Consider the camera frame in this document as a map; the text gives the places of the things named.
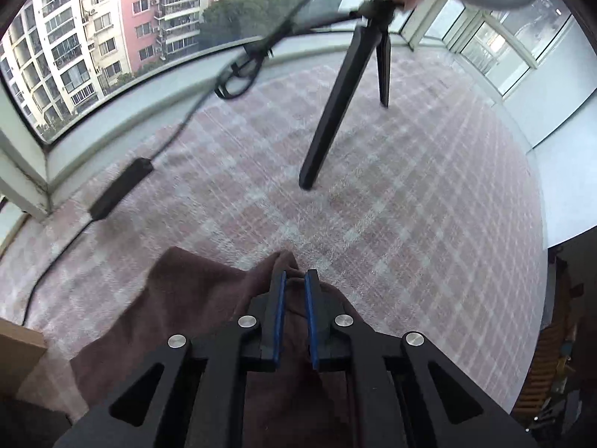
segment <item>silver screw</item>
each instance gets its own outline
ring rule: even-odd
[[[354,323],[350,315],[338,315],[334,321],[339,327],[350,327]]]
[[[425,341],[425,338],[419,332],[411,332],[407,335],[407,344],[418,347]]]
[[[238,325],[241,326],[243,329],[250,329],[257,324],[257,319],[252,315],[245,315],[244,317],[240,317],[238,319]]]
[[[186,339],[184,335],[172,335],[168,339],[168,346],[172,347],[172,349],[178,349],[182,347],[186,343]]]

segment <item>brown cloth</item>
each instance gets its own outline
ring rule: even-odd
[[[134,370],[143,357],[176,333],[194,338],[245,314],[249,301],[269,291],[272,274],[287,271],[284,339],[275,373],[249,373],[243,446],[333,448],[351,445],[342,373],[313,371],[304,312],[304,274],[289,251],[276,252],[250,271],[171,248],[156,262],[145,289],[101,338],[71,366],[90,407]],[[350,315],[360,319],[333,286]]]

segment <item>plaid carpet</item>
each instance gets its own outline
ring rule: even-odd
[[[338,286],[381,332],[420,330],[510,410],[543,306],[537,184],[506,127],[447,52],[393,49],[390,108],[373,61],[311,192],[299,169],[337,59],[218,102],[41,285],[28,326],[49,351],[20,396],[87,409],[68,359],[105,332],[178,245],[249,268],[280,248]],[[160,130],[138,154],[170,133]],[[20,321],[35,278],[130,160],[91,180],[0,263],[0,316]]]

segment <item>cardboard box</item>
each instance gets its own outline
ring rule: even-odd
[[[0,318],[0,394],[14,396],[45,351],[40,332]]]

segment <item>tripod leg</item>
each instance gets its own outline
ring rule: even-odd
[[[377,76],[379,77],[379,100],[383,107],[390,103],[390,36],[387,31],[381,34],[377,45]]]
[[[352,42],[346,52],[300,170],[298,185],[303,190],[310,190],[313,187],[350,100],[359,85],[367,62],[380,39],[381,31],[377,27],[355,28]]]

